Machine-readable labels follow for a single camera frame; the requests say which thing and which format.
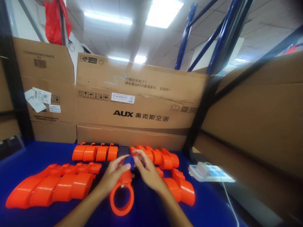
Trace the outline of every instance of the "ceiling light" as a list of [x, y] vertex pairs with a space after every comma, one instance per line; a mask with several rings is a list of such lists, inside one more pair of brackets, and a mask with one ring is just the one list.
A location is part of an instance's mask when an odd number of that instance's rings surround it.
[[246, 60], [243, 60], [243, 59], [239, 59], [239, 58], [236, 58], [235, 61], [241, 61], [241, 62], [246, 62]]
[[131, 20], [122, 19], [120, 17], [112, 16], [112, 15], [95, 14], [95, 13], [89, 13], [89, 12], [84, 12], [84, 15], [91, 17], [91, 18], [108, 21], [108, 22], [113, 22], [113, 23], [118, 23], [118, 24], [127, 24], [127, 25], [133, 24], [133, 22]]
[[146, 25], [168, 28], [184, 4], [176, 0], [153, 0]]
[[137, 55], [136, 57], [135, 57], [135, 63], [139, 63], [139, 64], [144, 64], [145, 63], [145, 61], [146, 61], [146, 57], [145, 56], [140, 56], [140, 55]]
[[125, 61], [125, 62], [129, 62], [129, 59], [126, 58], [117, 58], [117, 57], [108, 57], [110, 59], [116, 60], [116, 61]]

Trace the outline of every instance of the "paper tag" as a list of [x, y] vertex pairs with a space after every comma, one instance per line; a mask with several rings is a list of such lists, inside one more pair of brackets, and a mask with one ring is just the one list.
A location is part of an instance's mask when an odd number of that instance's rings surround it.
[[33, 91], [34, 91], [34, 98], [38, 99], [41, 102], [50, 104], [51, 103], [51, 93], [48, 91], [44, 91], [38, 88], [34, 88], [33, 87]]
[[135, 96], [123, 95], [123, 94], [118, 94], [118, 93], [112, 93], [111, 99], [112, 99], [112, 101], [126, 102], [126, 103], [130, 103], [130, 104], [134, 104], [134, 102], [135, 102]]
[[24, 95], [25, 95], [25, 99], [28, 101], [28, 103], [34, 108], [34, 110], [37, 113], [46, 109], [46, 106], [43, 104], [43, 102], [34, 98], [35, 92], [33, 91], [33, 89], [24, 92]]
[[54, 113], [61, 113], [61, 108], [59, 105], [50, 105], [50, 111]]

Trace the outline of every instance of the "blue work surface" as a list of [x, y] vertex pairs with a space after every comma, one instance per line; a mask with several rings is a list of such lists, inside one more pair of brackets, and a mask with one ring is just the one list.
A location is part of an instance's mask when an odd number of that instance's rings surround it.
[[[50, 164], [75, 164], [71, 160], [75, 144], [33, 142], [25, 149], [0, 162], [0, 220], [1, 226], [54, 226], [74, 209], [80, 200], [55, 202], [49, 207], [31, 207], [29, 209], [7, 209], [6, 199], [13, 189], [25, 178], [44, 170]], [[192, 183], [196, 201], [194, 206], [180, 203], [188, 219], [194, 226], [236, 226], [235, 218], [226, 198], [219, 195], [210, 184], [200, 183], [188, 174], [190, 164], [181, 152], [177, 153], [185, 179]], [[94, 180], [92, 188], [101, 179], [107, 164], [102, 165], [101, 173]], [[171, 171], [164, 171], [165, 177], [171, 177]], [[135, 170], [132, 181], [134, 205], [123, 217], [116, 216], [105, 199], [95, 210], [86, 226], [169, 226], [164, 207], [157, 194], [148, 188]], [[239, 219], [240, 226], [246, 226]]]

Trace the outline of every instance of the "person's left hand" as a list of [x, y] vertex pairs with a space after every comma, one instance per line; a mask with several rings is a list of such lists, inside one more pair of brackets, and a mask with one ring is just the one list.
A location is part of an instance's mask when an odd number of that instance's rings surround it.
[[129, 155], [124, 155], [117, 158], [116, 160], [111, 161], [100, 183], [96, 186], [96, 188], [98, 188], [97, 190], [101, 189], [105, 193], [105, 196], [107, 196], [112, 191], [114, 186], [117, 184], [117, 181], [119, 180], [121, 174], [130, 169], [129, 163], [122, 165], [122, 161], [127, 156]]

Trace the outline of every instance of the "hand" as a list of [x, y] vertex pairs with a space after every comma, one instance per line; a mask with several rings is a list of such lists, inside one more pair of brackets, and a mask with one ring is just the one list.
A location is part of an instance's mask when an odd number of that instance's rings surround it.
[[132, 153], [138, 153], [138, 155], [134, 156], [135, 165], [139, 169], [142, 179], [147, 186], [155, 190], [157, 193], [168, 189], [164, 180], [160, 177], [154, 164], [149, 157], [147, 157], [145, 152], [143, 150], [133, 150]]
[[96, 188], [101, 189], [105, 196], [107, 196], [114, 186], [117, 184], [122, 173], [128, 171], [130, 169], [130, 164], [122, 165], [122, 161], [129, 155], [124, 155], [116, 160], [110, 162], [107, 167], [106, 172], [104, 173], [100, 183], [96, 186]]

